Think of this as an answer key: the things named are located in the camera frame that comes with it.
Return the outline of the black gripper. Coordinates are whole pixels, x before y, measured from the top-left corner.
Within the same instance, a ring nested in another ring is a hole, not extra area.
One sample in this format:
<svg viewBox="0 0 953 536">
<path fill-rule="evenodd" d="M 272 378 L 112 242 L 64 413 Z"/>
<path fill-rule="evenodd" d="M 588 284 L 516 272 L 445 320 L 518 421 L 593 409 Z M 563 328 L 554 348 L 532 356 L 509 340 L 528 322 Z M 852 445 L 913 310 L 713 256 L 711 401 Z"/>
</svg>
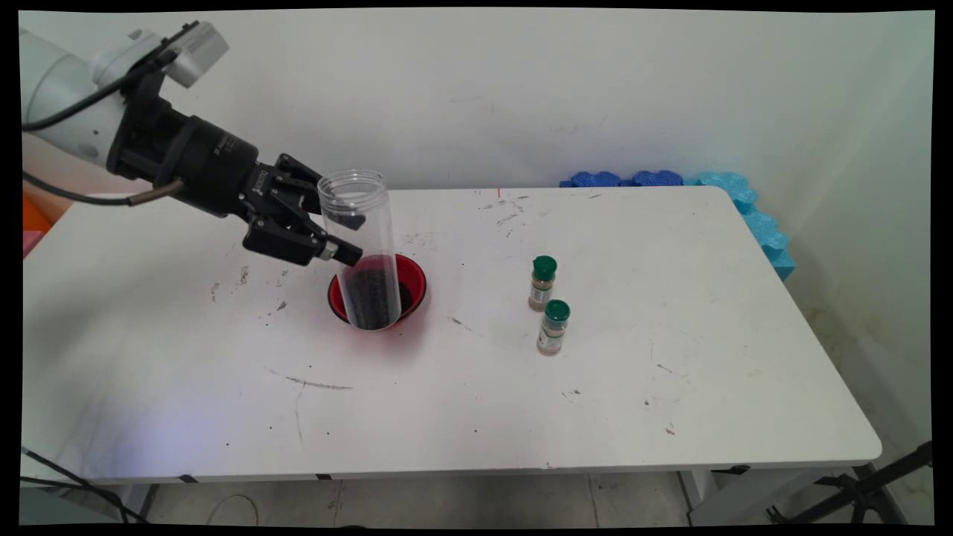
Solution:
<svg viewBox="0 0 953 536">
<path fill-rule="evenodd" d="M 156 189 L 181 183 L 176 200 L 217 217 L 245 220 L 242 247 L 252 253 L 299 266 L 314 258 L 354 266 L 363 258 L 363 249 L 329 234 L 310 217 L 322 214 L 319 173 L 282 153 L 275 162 L 288 176 L 282 184 L 304 190 L 258 192 L 258 181 L 267 181 L 273 171 L 258 161 L 258 148 L 203 118 L 176 111 L 159 94 L 164 78 L 154 72 L 119 89 L 124 111 L 106 157 L 110 173 L 145 180 Z M 329 218 L 352 231 L 366 223 L 360 214 Z"/>
</svg>

